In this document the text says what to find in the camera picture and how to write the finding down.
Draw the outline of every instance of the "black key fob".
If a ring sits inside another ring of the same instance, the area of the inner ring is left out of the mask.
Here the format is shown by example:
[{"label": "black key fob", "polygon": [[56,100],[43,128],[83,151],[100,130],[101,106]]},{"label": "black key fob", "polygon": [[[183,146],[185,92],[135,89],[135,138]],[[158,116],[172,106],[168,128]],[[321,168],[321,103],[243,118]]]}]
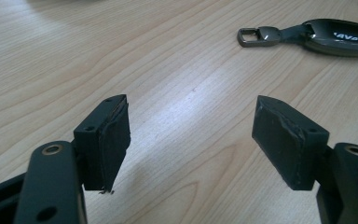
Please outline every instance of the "black key fob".
[{"label": "black key fob", "polygon": [[[246,41],[244,35],[256,35],[257,40]],[[358,23],[318,19],[284,30],[268,26],[243,28],[238,31],[238,41],[244,48],[285,42],[302,44],[308,49],[325,54],[358,57]]]}]

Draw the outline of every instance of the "key fob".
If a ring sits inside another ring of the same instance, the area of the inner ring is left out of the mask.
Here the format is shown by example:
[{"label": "key fob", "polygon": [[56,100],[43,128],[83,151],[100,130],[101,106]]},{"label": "key fob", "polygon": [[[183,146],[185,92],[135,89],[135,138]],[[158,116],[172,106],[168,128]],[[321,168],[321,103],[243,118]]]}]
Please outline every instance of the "key fob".
[{"label": "key fob", "polygon": [[[255,35],[256,40],[247,41],[244,35]],[[301,44],[325,54],[358,57],[358,23],[352,21],[317,19],[283,30],[270,26],[242,28],[237,38],[244,48],[269,47],[284,42]]]},{"label": "key fob", "polygon": [[326,54],[358,56],[358,23],[319,19],[303,25],[312,30],[306,35],[305,47]]}]

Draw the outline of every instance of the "wood grain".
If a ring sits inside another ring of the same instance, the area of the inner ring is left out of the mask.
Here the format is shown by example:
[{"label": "wood grain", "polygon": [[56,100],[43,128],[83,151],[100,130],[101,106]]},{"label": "wood grain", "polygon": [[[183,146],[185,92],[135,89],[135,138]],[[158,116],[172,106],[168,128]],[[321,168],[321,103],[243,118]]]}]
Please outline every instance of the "wood grain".
[{"label": "wood grain", "polygon": [[0,1],[0,182],[125,93],[131,146],[89,223],[320,223],[317,186],[291,191],[252,139],[255,99],[358,144],[358,58],[236,40],[316,18],[358,22],[358,1]]}]

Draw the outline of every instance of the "metal grommet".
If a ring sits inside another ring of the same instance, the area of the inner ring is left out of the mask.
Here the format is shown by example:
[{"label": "metal grommet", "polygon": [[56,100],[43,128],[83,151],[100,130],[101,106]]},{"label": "metal grommet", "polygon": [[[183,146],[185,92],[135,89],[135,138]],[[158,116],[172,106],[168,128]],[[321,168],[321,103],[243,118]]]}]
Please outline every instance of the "metal grommet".
[{"label": "metal grommet", "polygon": [[358,147],[357,146],[345,146],[345,150],[350,152],[353,155],[358,156]]},{"label": "metal grommet", "polygon": [[63,149],[62,145],[50,145],[48,147],[43,148],[42,154],[45,156],[51,156],[59,153]]}]

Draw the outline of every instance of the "car key logo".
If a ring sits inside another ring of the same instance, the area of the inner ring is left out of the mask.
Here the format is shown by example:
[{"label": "car key logo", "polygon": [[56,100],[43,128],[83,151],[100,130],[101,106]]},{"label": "car key logo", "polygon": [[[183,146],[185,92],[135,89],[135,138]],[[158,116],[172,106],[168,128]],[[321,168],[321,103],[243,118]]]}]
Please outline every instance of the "car key logo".
[{"label": "car key logo", "polygon": [[356,37],[356,36],[344,35],[344,34],[339,34],[339,33],[334,33],[334,35],[341,39],[358,41],[358,37]]}]

